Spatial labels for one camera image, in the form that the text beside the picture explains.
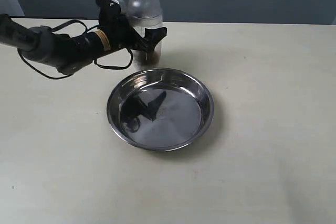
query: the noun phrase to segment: bottle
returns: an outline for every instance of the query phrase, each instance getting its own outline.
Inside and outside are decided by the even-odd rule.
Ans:
[[[129,0],[127,16],[131,26],[142,36],[145,28],[162,27],[162,9],[159,0]],[[153,52],[133,51],[135,67],[139,70],[157,67],[161,56],[161,42]]]

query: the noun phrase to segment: stainless steel bowl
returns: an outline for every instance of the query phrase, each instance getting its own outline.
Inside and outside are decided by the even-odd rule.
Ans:
[[[133,146],[153,151],[191,144],[208,129],[213,115],[208,89],[190,74],[167,68],[128,76],[107,103],[114,132]]]

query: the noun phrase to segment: table surface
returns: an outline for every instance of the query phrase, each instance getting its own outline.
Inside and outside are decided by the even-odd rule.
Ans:
[[[166,26],[161,66],[215,101],[207,133],[169,153],[108,123],[108,96],[133,68],[52,81],[0,46],[0,223],[336,223],[336,26]]]

